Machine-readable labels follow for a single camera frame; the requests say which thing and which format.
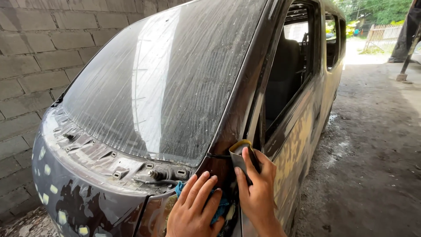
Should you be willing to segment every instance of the concrete block wall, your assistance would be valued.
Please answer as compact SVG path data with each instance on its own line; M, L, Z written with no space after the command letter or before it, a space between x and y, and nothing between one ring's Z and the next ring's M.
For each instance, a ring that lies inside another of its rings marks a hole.
M40 205L31 155L43 114L122 28L186 0L0 0L0 224Z

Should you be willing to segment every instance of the bolt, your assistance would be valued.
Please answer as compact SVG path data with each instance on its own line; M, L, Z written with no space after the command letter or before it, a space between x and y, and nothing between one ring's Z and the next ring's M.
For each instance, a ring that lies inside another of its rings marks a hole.
M150 171L148 171L148 176L149 176L150 178L155 179L155 178L156 178L156 176L157 176L157 172L156 172L155 170L150 170Z

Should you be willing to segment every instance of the hose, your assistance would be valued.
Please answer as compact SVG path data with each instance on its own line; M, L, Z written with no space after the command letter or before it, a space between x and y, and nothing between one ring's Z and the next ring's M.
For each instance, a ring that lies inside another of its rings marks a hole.
M154 181L146 181L140 178L132 177L133 180L144 183L144 184L172 184L174 186L178 185L177 181L170 180L170 179L163 179L163 180L154 180Z

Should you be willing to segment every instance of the dirt ground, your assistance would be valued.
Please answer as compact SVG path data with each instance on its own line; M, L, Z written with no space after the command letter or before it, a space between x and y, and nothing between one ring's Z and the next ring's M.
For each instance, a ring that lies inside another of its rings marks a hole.
M378 64L385 58L355 44L301 188L296 235L421 237L421 65L402 84L402 64Z

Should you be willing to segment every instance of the finger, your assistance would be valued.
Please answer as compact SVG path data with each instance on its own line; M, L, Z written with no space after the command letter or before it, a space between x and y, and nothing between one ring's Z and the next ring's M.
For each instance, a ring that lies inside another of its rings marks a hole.
M221 201L222 190L216 189L215 192L210 197L208 203L206 203L205 208L203 209L202 217L205 223L211 224L211 220L218 209L219 202Z
M224 226L224 223L225 219L222 216L220 216L218 220L215 223L213 223L211 235L212 237L218 236L218 233L221 231L222 227Z
M189 192L189 195L187 196L187 199L185 201L185 204L188 208L190 208L193 204L193 202L196 199L197 194L199 193L200 188L205 184L205 182L209 178L209 171L205 171L196 181L196 183L193 185L192 189Z
M260 174L267 177L274 176L274 164L272 163L272 161L269 160L269 158L265 154L261 153L259 150L254 150L254 154L256 155L256 158L260 161L260 163L262 163L262 170Z
M248 191L248 184L247 180L245 179L244 172L240 169L240 167L235 167L235 175L237 176L237 183L238 183L238 192L240 196L240 200L245 200L250 196Z
M180 197L177 200L177 203L180 203L180 205L183 205L184 202L187 199L187 196L189 195L190 189L192 189L193 185L197 181L197 175L194 174L189 181L187 181L186 185L184 186L183 190L181 191Z
M218 178L217 178L216 175L212 176L210 179L208 179L208 181L206 181L206 183L200 188L199 193L197 194L197 197L196 197L195 201L193 202L192 208L194 208L195 210L199 210L199 211L203 210L203 206L205 205L205 202L208 199L209 194L211 193L211 191L212 191L212 189L215 186L217 181L218 181Z
M250 178L251 182L254 183L259 179L259 173L257 173L256 168L254 167L253 163L251 163L247 147L244 147L242 149L242 158L244 159L245 167L247 168L247 175Z

